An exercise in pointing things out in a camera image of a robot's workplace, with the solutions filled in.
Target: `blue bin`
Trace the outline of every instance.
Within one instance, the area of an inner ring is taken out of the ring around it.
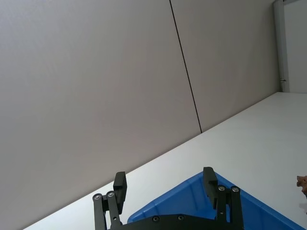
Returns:
[[[234,186],[217,173],[216,177],[219,184],[226,187]],[[241,190],[241,204],[245,230],[304,230],[243,190]],[[216,210],[212,208],[204,190],[202,172],[141,208],[129,217],[128,223],[155,215],[168,214],[186,214],[214,219]]]

